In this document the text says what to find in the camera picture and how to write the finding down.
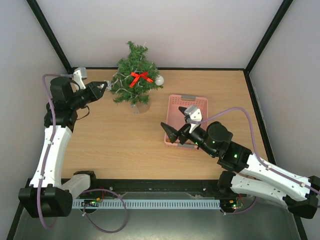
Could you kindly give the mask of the clear plastic battery box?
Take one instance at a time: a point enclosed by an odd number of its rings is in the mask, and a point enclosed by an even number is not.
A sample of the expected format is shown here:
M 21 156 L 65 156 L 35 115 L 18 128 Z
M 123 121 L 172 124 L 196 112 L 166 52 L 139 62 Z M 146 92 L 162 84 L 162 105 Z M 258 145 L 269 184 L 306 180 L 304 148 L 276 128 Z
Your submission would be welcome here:
M 136 105 L 136 104 L 131 104 L 130 107 L 131 107 L 131 109 L 132 109 L 132 111 L 133 111 L 134 114 L 140 114 L 140 113 L 141 113 L 140 108 L 139 108 L 138 105 Z

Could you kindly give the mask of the white ball ornament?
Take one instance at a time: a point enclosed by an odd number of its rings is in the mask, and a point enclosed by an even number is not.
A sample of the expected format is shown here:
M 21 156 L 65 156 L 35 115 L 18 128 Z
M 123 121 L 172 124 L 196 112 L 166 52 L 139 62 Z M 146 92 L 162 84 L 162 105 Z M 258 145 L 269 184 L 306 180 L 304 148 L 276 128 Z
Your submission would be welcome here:
M 161 75 L 158 75 L 156 78 L 155 78 L 155 80 L 154 80 L 154 82 L 155 82 L 155 84 L 157 85 L 157 86 L 162 86 L 163 84 L 164 84 L 164 77 L 163 76 L 161 76 Z

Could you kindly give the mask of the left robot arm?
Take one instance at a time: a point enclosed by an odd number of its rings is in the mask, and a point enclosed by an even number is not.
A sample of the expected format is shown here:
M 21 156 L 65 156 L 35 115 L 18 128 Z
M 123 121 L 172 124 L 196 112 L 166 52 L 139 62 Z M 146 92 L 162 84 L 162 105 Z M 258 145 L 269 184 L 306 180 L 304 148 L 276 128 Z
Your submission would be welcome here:
M 46 88 L 49 97 L 44 117 L 45 138 L 39 163 L 29 186 L 21 188 L 18 199 L 32 218 L 66 217 L 73 201 L 96 180 L 93 171 L 77 171 L 62 183 L 62 167 L 74 132 L 77 111 L 102 98 L 105 81 L 84 84 L 68 76 L 57 76 Z

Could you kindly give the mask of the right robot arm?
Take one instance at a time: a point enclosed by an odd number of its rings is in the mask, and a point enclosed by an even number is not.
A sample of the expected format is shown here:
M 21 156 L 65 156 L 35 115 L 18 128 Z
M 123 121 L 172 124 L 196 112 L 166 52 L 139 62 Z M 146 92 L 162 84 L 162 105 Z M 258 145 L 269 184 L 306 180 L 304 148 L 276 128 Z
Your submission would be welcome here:
M 215 120 L 234 110 L 236 107 L 203 119 L 197 106 L 180 107 L 185 120 L 180 129 L 164 122 L 160 125 L 171 143 L 179 141 L 183 145 L 191 141 L 198 149 L 218 159 L 217 163 L 224 169 L 217 184 L 222 195 L 252 195 L 273 202 L 295 216 L 312 219 L 319 209 L 319 177 L 301 176 L 262 159 L 257 151 L 252 120 L 242 107 L 238 110 L 248 120 L 253 150 L 234 142 L 233 134 Z

